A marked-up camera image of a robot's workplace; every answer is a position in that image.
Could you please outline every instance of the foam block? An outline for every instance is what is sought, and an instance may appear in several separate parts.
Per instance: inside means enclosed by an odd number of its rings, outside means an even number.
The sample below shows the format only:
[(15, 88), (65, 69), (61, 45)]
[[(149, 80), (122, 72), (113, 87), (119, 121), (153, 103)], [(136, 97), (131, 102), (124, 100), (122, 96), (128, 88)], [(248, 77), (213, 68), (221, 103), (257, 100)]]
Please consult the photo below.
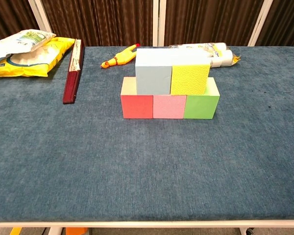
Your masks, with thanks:
[(152, 118), (152, 95), (137, 95), (136, 78), (124, 77), (121, 90), (124, 118)]
[(138, 48), (135, 62), (137, 94), (170, 94), (172, 49)]
[(154, 95), (153, 118), (182, 119), (186, 95)]
[(194, 55), (193, 52), (180, 52), (172, 63), (171, 94), (204, 94), (210, 70), (210, 60)]
[(219, 91), (213, 77), (208, 77), (204, 94), (188, 95), (185, 103), (184, 118), (212, 119), (219, 101)]

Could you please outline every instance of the yellow plastic bag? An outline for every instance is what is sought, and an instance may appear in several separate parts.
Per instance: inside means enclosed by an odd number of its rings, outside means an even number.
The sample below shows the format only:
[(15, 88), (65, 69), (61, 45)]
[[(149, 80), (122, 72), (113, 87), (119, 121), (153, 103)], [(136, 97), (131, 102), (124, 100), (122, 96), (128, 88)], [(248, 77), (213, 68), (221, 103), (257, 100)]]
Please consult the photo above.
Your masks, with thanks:
[(48, 77), (74, 42), (72, 38), (56, 37), (33, 52), (13, 54), (0, 61), (0, 77)]

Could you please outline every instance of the plastic packaging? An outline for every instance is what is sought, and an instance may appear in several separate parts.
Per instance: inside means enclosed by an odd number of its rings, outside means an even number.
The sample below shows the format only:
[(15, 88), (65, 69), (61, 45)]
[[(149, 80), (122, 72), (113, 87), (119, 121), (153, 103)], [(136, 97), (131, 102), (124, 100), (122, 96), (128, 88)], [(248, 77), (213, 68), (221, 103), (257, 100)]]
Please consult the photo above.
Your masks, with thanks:
[(0, 61), (0, 77), (47, 77), (74, 42), (72, 38), (56, 37), (33, 52), (13, 54)]
[(225, 43), (197, 43), (171, 45), (170, 48), (196, 49), (199, 56), (210, 58), (210, 67), (231, 66), (240, 61), (240, 56), (232, 53)]
[(9, 54), (32, 52), (55, 37), (54, 33), (37, 29), (22, 30), (0, 40), (0, 58)]

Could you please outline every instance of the white bag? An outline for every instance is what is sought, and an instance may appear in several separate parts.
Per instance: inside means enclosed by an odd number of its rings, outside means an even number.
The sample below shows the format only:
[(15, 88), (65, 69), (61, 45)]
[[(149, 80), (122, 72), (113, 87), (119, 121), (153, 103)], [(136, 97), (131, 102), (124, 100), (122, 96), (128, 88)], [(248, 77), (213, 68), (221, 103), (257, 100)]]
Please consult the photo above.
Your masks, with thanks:
[(0, 58), (9, 54), (32, 52), (55, 37), (54, 33), (37, 29), (22, 30), (0, 40)]

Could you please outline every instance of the green foam block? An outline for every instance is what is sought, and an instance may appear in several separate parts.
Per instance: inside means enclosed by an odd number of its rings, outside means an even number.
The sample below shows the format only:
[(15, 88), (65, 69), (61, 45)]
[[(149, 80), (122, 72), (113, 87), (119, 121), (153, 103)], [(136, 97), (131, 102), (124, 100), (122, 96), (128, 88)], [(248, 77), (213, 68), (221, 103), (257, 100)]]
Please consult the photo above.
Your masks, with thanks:
[(213, 77), (208, 77), (204, 94), (188, 95), (185, 104), (184, 118), (212, 119), (219, 101), (219, 91)]

